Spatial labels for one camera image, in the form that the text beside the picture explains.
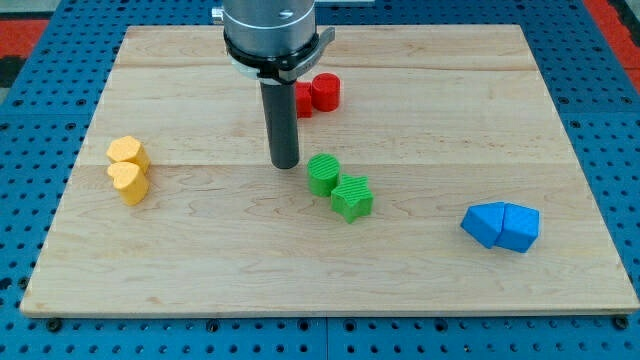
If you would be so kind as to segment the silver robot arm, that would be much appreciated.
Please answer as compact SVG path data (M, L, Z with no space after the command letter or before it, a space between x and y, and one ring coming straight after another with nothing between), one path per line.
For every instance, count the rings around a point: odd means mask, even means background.
M236 70L272 86L296 82L335 40L333 27L317 30L314 0L224 0L211 17Z

